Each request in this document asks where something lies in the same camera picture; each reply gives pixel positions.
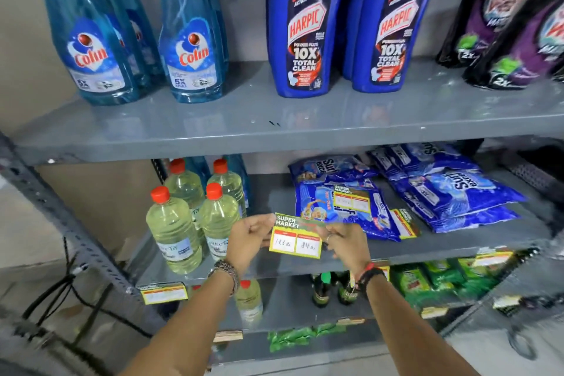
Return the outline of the blue toilet cleaner bottle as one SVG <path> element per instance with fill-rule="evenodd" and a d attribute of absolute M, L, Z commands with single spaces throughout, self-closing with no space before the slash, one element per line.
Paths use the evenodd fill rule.
<path fill-rule="evenodd" d="M 390 93 L 404 84 L 429 0 L 363 0 L 356 33 L 352 88 Z"/>
<path fill-rule="evenodd" d="M 278 95 L 329 92 L 340 0 L 267 0 L 267 51 Z"/>

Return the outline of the black wrist band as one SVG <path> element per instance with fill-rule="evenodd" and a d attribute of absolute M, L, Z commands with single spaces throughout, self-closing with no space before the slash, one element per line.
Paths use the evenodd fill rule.
<path fill-rule="evenodd" d="M 377 276 L 383 276 L 384 280 L 386 280 L 384 273 L 377 266 L 367 266 L 364 272 L 359 276 L 359 279 L 356 281 L 357 291 L 359 293 L 366 294 L 369 282 Z"/>

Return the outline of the blue glass cleaner bottle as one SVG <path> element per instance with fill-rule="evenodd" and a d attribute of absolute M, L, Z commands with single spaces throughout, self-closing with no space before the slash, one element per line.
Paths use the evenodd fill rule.
<path fill-rule="evenodd" d="M 131 27 L 137 40 L 137 47 L 140 49 L 144 64 L 151 80 L 155 84 L 161 84 L 165 79 L 162 69 L 157 42 L 154 37 L 151 23 L 146 15 L 143 4 L 140 0 L 121 0 Z"/>
<path fill-rule="evenodd" d="M 81 97 L 117 106 L 142 97 L 122 27 L 105 0 L 43 0 L 51 39 Z"/>
<path fill-rule="evenodd" d="M 214 0 L 160 0 L 158 50 L 174 98 L 203 103 L 223 96 L 228 56 Z"/>
<path fill-rule="evenodd" d="M 112 24 L 123 36 L 123 48 L 136 84 L 148 89 L 152 85 L 155 55 L 147 40 L 147 22 L 139 0 L 108 0 L 113 8 Z"/>

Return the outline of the dark green glass bottle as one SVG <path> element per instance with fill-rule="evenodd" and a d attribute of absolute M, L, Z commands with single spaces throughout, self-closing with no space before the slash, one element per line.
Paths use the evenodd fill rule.
<path fill-rule="evenodd" d="M 329 302 L 332 287 L 331 272 L 322 272 L 311 276 L 313 282 L 313 303 L 318 308 L 324 308 Z"/>
<path fill-rule="evenodd" d="M 356 302 L 358 290 L 356 279 L 350 272 L 343 272 L 338 278 L 338 300 L 344 306 L 350 306 Z"/>

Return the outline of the grey metal shelving rack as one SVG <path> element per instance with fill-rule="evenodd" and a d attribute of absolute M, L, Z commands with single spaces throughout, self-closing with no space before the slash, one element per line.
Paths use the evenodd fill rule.
<path fill-rule="evenodd" d="M 162 156 L 335 150 L 404 142 L 477 140 L 479 138 L 544 136 L 564 133 L 564 83 L 550 79 L 533 82 L 524 90 L 485 90 L 465 83 L 461 70 L 447 69 L 433 60 L 416 59 L 398 92 L 366 94 L 339 79 L 327 95 L 309 99 L 280 97 L 273 90 L 270 65 L 235 63 L 228 80 L 229 93 L 216 101 L 195 105 L 176 102 L 166 89 L 123 106 L 91 107 L 72 100 L 39 117 L 10 137 L 0 137 L 0 175 L 16 187 L 56 229 L 80 251 L 122 294 L 142 303 L 140 287 L 184 282 L 157 258 L 148 236 L 129 266 L 117 266 L 78 218 L 33 169 L 36 166 L 105 163 Z M 550 225 L 543 225 L 532 210 L 517 206 L 522 226 L 480 228 L 457 234 L 439 248 L 439 235 L 424 234 L 402 249 L 384 244 L 375 259 L 391 264 L 454 257 L 455 252 L 478 252 L 518 247 L 550 247 Z M 541 259 L 539 251 L 536 259 Z M 527 263 L 498 285 L 488 298 L 445 327 L 450 335 L 459 327 L 485 328 L 486 301 L 493 305 L 502 287 L 529 288 L 529 297 L 557 296 L 564 284 L 542 279 L 543 270 L 557 260 L 542 257 Z"/>

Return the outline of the person's right forearm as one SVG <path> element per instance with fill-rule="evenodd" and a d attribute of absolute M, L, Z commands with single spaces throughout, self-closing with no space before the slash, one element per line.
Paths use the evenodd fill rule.
<path fill-rule="evenodd" d="M 365 290 L 399 376 L 481 376 L 384 275 L 374 275 Z"/>

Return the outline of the green detergent packet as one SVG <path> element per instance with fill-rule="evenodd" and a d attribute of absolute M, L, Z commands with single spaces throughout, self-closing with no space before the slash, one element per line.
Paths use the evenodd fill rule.
<path fill-rule="evenodd" d="M 465 301 L 477 301 L 489 293 L 497 284 L 504 264 L 473 266 L 474 258 L 458 258 L 464 280 L 456 288 L 457 296 Z"/>
<path fill-rule="evenodd" d="M 447 259 L 430 260 L 423 263 L 434 289 L 454 290 L 461 281 L 461 274 Z"/>
<path fill-rule="evenodd" d="M 312 327 L 312 331 L 315 334 L 316 338 L 326 335 L 331 335 L 331 334 L 345 333 L 346 330 L 347 330 L 346 326 L 339 325 L 337 323 L 324 323 Z"/>
<path fill-rule="evenodd" d="M 422 308 L 435 295 L 435 289 L 420 264 L 392 266 L 390 279 L 409 305 L 415 309 Z"/>
<path fill-rule="evenodd" d="M 267 340 L 270 344 L 271 353 L 279 352 L 296 346 L 308 345 L 312 338 L 316 337 L 313 328 L 300 328 L 282 331 L 270 331 Z"/>

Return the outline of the person's right hand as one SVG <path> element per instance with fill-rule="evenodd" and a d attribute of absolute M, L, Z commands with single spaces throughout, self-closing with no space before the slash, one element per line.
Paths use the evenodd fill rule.
<path fill-rule="evenodd" d="M 339 258 L 358 280 L 366 267 L 371 264 L 368 239 L 358 224 L 344 224 L 349 225 L 348 236 L 327 236 L 325 226 L 319 230 L 319 235 L 327 244 L 328 249 L 333 251 L 335 258 Z"/>

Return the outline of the person's left forearm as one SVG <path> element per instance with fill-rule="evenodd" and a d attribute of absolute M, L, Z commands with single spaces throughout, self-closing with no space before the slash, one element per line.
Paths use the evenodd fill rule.
<path fill-rule="evenodd" d="M 118 376 L 204 376 L 232 281 L 215 273 Z"/>

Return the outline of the pale yellow liquid bottle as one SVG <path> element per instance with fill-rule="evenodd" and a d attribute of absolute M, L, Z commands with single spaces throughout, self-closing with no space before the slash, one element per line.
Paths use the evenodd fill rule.
<path fill-rule="evenodd" d="M 262 319 L 263 300 L 256 279 L 242 280 L 235 293 L 235 304 L 245 329 L 255 328 Z"/>

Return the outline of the silver metal wristwatch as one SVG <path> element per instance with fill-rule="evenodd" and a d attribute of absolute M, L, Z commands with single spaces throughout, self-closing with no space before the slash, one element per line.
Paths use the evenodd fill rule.
<path fill-rule="evenodd" d="M 241 286 L 241 280 L 236 268 L 228 261 L 220 259 L 215 262 L 214 266 L 209 271 L 208 279 L 210 279 L 215 273 L 224 273 L 229 276 L 232 281 L 230 296 L 234 296 Z"/>

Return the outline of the blue detergent powder packet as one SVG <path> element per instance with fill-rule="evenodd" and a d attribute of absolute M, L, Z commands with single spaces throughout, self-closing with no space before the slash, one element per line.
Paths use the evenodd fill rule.
<path fill-rule="evenodd" d="M 391 181 L 427 176 L 444 170 L 481 172 L 475 162 L 447 142 L 382 145 L 367 154 L 379 172 Z"/>
<path fill-rule="evenodd" d="M 406 177 L 391 181 L 390 185 L 426 221 L 452 219 L 527 200 L 522 193 L 497 180 L 459 170 Z"/>
<path fill-rule="evenodd" d="M 370 214 L 335 209 L 332 204 L 333 185 L 361 190 L 370 195 Z M 370 179 L 354 182 L 304 181 L 296 186 L 296 215 L 304 219 L 319 220 L 327 224 L 358 224 L 369 239 L 400 242 L 400 233 L 394 223 L 384 194 Z"/>
<path fill-rule="evenodd" d="M 288 166 L 296 183 L 354 182 L 379 175 L 375 167 L 363 162 L 357 154 L 329 154 L 298 160 Z"/>
<path fill-rule="evenodd" d="M 425 214 L 421 217 L 431 227 L 433 232 L 439 234 L 449 233 L 456 230 L 476 229 L 481 226 L 493 225 L 521 218 L 518 213 L 506 208 L 505 206 L 497 206 L 478 211 L 476 213 L 445 219 L 437 218 L 437 216 L 430 217 Z"/>

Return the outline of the person's left hand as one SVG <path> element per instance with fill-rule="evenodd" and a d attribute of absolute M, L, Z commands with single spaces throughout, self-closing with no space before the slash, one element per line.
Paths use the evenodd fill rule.
<path fill-rule="evenodd" d="M 268 246 L 272 231 L 250 230 L 250 217 L 233 224 L 225 257 L 236 268 L 241 279 L 260 248 Z"/>

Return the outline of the clear yellow red-capped bottle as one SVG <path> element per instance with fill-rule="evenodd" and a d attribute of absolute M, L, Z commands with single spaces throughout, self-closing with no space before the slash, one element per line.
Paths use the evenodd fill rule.
<path fill-rule="evenodd" d="M 180 275 L 193 272 L 202 263 L 203 250 L 189 205 L 163 185 L 151 191 L 151 199 L 145 221 L 166 264 Z"/>
<path fill-rule="evenodd" d="M 207 185 L 211 183 L 221 185 L 223 194 L 230 195 L 237 201 L 241 218 L 247 216 L 243 180 L 239 174 L 229 170 L 228 162 L 225 158 L 219 158 L 213 162 L 213 174 L 209 178 Z"/>
<path fill-rule="evenodd" d="M 199 210 L 199 223 L 215 261 L 227 255 L 229 236 L 234 223 L 241 219 L 239 204 L 229 194 L 224 194 L 217 182 L 207 185 L 207 197 Z"/>
<path fill-rule="evenodd" d="M 168 188 L 172 197 L 187 203 L 193 216 L 197 215 L 205 201 L 205 194 L 200 177 L 187 170 L 184 159 L 174 159 L 170 162 L 169 175 L 164 186 Z"/>

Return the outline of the yellow green price tag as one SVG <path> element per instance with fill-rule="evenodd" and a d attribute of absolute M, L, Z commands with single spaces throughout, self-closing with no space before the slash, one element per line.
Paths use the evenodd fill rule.
<path fill-rule="evenodd" d="M 323 240 L 319 232 L 325 227 L 324 222 L 280 213 L 275 213 L 275 217 L 270 252 L 315 260 L 321 258 Z"/>
<path fill-rule="evenodd" d="M 335 209 L 370 214 L 370 195 L 342 185 L 332 186 L 332 204 Z"/>

